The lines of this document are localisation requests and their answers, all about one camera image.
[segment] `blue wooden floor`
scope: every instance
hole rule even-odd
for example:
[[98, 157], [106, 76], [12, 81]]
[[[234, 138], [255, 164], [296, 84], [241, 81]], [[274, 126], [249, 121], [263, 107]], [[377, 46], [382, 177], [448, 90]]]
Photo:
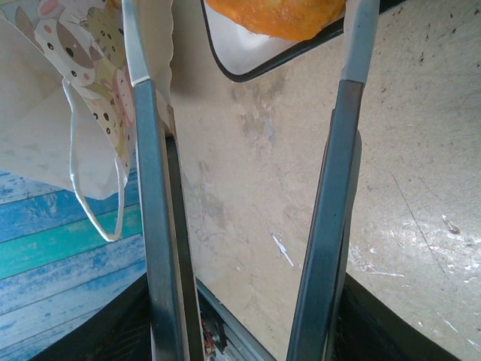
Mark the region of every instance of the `blue wooden floor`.
[[[112, 232], [117, 196], [89, 204]], [[2, 171], [0, 230], [0, 360], [31, 358], [145, 272], [135, 171], [117, 242], [103, 240], [73, 193]]]

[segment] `bag handle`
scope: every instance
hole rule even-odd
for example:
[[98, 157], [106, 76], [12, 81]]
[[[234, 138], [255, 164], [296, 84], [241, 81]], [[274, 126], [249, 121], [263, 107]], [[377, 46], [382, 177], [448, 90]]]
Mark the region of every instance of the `bag handle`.
[[67, 97], [68, 103], [70, 105], [71, 110], [71, 119], [70, 119], [70, 154], [69, 154], [69, 171], [70, 171], [70, 180], [72, 182], [72, 186], [74, 188], [75, 196], [77, 197], [78, 202], [82, 206], [83, 210], [85, 211], [87, 217], [89, 218], [90, 222], [92, 222], [93, 226], [97, 229], [98, 233], [102, 236], [102, 238], [107, 242], [113, 242], [119, 239], [120, 233], [122, 233], [122, 224], [123, 224], [123, 208], [124, 208], [124, 188], [122, 182], [122, 175], [121, 171], [123, 169], [122, 164], [120, 163], [119, 157], [115, 156], [115, 169], [117, 172], [117, 186], [118, 186], [118, 193], [119, 193], [119, 206], [117, 211], [117, 221], [115, 225], [115, 233], [108, 234], [102, 228], [100, 223], [98, 222], [97, 218], [95, 217], [94, 213], [90, 209], [89, 205], [85, 197], [83, 196], [82, 190], [80, 189], [80, 179], [78, 173], [78, 160], [77, 160], [77, 153], [75, 147], [75, 134], [77, 132], [77, 108], [75, 107], [74, 99], [72, 98], [72, 94], [69, 88], [70, 81], [66, 78], [62, 80], [62, 87], [63, 91], [65, 92], [65, 96]]

